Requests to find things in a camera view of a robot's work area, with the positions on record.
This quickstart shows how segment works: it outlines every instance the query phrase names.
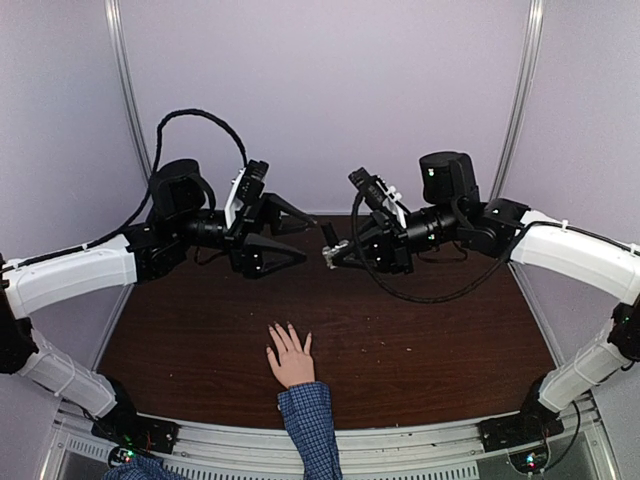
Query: hand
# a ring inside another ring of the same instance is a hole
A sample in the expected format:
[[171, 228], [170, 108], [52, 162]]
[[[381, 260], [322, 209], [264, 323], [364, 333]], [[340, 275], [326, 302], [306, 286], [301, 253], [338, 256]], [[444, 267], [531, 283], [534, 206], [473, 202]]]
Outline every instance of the hand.
[[269, 334], [276, 344], [280, 359], [278, 363], [273, 349], [267, 347], [267, 359], [271, 371], [285, 388], [315, 382], [316, 376], [313, 371], [313, 358], [311, 358], [311, 332], [307, 335], [303, 348], [296, 329], [291, 324], [288, 327], [289, 333], [277, 323], [275, 328], [269, 326]]

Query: shirt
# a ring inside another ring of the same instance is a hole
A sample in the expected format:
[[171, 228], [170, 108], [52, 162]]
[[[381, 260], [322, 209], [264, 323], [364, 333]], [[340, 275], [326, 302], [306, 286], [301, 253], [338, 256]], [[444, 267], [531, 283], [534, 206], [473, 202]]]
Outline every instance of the shirt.
[[[342, 480], [331, 413], [331, 393], [321, 382], [291, 387], [278, 395], [287, 433], [304, 464], [305, 480]], [[162, 468], [162, 459], [136, 456], [109, 470], [102, 480], [182, 480]]]

